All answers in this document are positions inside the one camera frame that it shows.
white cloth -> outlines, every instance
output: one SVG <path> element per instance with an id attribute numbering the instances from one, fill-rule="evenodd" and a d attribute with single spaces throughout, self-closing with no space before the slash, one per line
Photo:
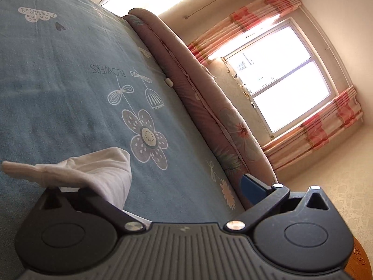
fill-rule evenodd
<path id="1" fill-rule="evenodd" d="M 111 147 L 57 164 L 23 164 L 4 161 L 3 171 L 16 179 L 42 187 L 90 187 L 112 205 L 123 209 L 131 187 L 130 155 Z"/>

white button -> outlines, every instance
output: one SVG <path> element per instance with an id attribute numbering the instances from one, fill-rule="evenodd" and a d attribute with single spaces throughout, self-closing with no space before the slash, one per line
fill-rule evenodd
<path id="1" fill-rule="evenodd" d="M 170 78 L 166 78 L 166 79 L 165 79 L 165 82 L 166 82 L 166 84 L 167 84 L 169 87 L 173 87 L 173 82 L 171 81 Z"/>
<path id="2" fill-rule="evenodd" d="M 239 221 L 239 220 L 232 220 L 232 221 L 229 221 L 226 226 L 230 229 L 230 230 L 241 230 L 245 227 L 245 223 L 243 223 L 242 221 Z"/>
<path id="3" fill-rule="evenodd" d="M 142 128 L 141 136 L 142 136 L 143 141 L 149 146 L 155 146 L 157 144 L 157 139 L 155 138 L 154 133 L 147 127 Z"/>

wooden furniture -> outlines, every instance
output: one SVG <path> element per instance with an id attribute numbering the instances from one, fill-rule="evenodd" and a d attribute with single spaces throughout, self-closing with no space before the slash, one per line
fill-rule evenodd
<path id="1" fill-rule="evenodd" d="M 352 253 L 345 271 L 355 280 L 372 280 L 372 268 L 360 242 L 354 237 L 354 252 Z"/>

pink curtain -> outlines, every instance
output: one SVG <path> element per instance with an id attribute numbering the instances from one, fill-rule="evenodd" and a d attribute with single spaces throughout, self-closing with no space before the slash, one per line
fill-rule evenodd
<path id="1" fill-rule="evenodd" d="M 323 147 L 363 116 L 353 86 L 346 89 L 299 126 L 262 149 L 274 170 L 280 170 Z"/>
<path id="2" fill-rule="evenodd" d="M 301 5 L 299 0 L 256 0 L 220 21 L 188 45 L 197 60 L 207 65 L 209 56 L 238 35 L 267 19 L 283 17 Z"/>

ceiling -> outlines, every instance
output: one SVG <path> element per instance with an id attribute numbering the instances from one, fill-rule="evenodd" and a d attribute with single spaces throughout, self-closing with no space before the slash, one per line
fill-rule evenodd
<path id="1" fill-rule="evenodd" d="M 301 0 L 340 55 L 373 125 L 373 0 Z"/>

